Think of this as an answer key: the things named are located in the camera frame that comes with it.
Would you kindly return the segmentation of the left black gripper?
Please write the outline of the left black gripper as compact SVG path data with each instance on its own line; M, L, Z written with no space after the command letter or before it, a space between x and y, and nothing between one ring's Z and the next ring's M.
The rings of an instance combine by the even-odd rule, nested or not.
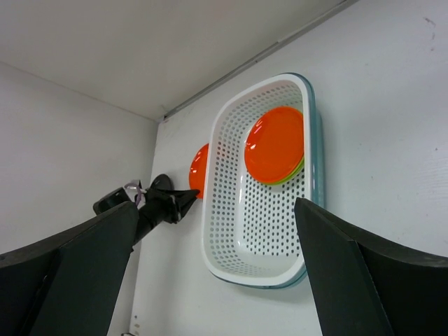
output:
M138 210L139 218L133 245L139 243L150 231L161 222L181 221L197 200L200 191L192 190L161 190L150 188L145 194L146 203Z

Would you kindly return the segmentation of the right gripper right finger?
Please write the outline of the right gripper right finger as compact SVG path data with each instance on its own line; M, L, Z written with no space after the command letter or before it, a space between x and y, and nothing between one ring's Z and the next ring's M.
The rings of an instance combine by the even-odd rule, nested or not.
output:
M295 220L323 335L446 335L447 258L352 225L305 198Z

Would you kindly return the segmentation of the green plate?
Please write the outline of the green plate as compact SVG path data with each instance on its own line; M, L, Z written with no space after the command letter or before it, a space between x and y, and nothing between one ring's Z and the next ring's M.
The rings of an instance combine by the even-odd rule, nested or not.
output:
M297 165L297 167L294 168L294 170L293 170L289 175L287 175L287 177L285 177L285 178L283 178L283 179L281 179L281 180L279 180L279 181L276 181L276 182L271 183L271 186L279 185L279 184L282 184L282 183L285 183L285 182L291 180L291 179L294 178L298 173L300 173L300 172L302 171L302 169L303 169L303 167L304 167L304 164L305 164L305 159L302 158L301 161L300 161L300 163Z

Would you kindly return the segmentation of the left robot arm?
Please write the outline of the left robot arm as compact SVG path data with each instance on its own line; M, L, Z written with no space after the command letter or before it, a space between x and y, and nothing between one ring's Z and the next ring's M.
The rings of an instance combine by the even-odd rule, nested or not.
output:
M175 190L168 175L160 174L149 188L144 189L140 180L133 180L110 192L93 204L93 210L99 215L123 202L134 203L139 212L134 238L137 244L162 222L179 223L199 198L199 193L198 189Z

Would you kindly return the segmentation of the orange plate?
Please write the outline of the orange plate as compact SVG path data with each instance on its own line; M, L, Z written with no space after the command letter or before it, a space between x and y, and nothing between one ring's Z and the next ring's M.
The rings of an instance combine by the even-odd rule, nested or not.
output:
M264 113L252 126L244 146L247 172L265 185L289 175L305 158L302 112L279 106Z
M209 145L206 143L198 150L190 165L188 182L190 189L199 191L199 194L197 195L198 199L202 199L204 196L208 152Z

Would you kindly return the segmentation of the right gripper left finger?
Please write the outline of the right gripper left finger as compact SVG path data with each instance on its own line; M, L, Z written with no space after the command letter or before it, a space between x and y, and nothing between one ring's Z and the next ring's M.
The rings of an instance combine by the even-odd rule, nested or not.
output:
M1 254L1 334L106 335L137 221L125 202Z

